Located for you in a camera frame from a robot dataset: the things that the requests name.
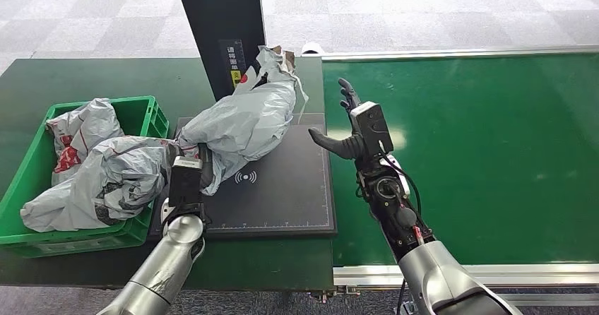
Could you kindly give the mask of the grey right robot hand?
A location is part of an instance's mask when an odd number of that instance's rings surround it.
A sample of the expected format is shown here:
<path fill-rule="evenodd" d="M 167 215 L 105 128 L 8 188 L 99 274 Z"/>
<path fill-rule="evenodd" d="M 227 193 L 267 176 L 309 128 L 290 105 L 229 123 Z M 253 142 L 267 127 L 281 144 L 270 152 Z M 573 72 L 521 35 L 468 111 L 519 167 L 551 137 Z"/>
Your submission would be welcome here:
<path fill-rule="evenodd" d="M 309 128 L 308 133 L 313 142 L 315 142 L 315 144 L 321 148 L 337 155 L 340 158 L 346 160 L 355 160 L 363 155 L 364 141 L 356 131 L 356 126 L 352 121 L 350 113 L 354 108 L 358 107 L 361 102 L 359 96 L 349 81 L 345 80 L 344 78 L 339 78 L 338 84 L 340 86 L 340 93 L 345 98 L 344 100 L 340 101 L 340 105 L 345 110 L 348 119 L 350 120 L 350 125 L 352 127 L 351 136 L 348 136 L 342 140 L 338 140 L 324 135 L 315 128 Z"/>

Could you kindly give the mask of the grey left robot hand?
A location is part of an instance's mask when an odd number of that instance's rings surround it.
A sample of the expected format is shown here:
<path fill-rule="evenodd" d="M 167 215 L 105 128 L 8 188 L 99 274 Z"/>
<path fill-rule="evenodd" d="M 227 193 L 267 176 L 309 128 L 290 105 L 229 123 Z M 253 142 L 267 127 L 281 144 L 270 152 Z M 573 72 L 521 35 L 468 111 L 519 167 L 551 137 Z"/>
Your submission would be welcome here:
<path fill-rule="evenodd" d="M 213 154 L 205 143 L 198 144 L 198 158 L 202 162 L 200 187 L 205 189 L 213 183 Z"/>

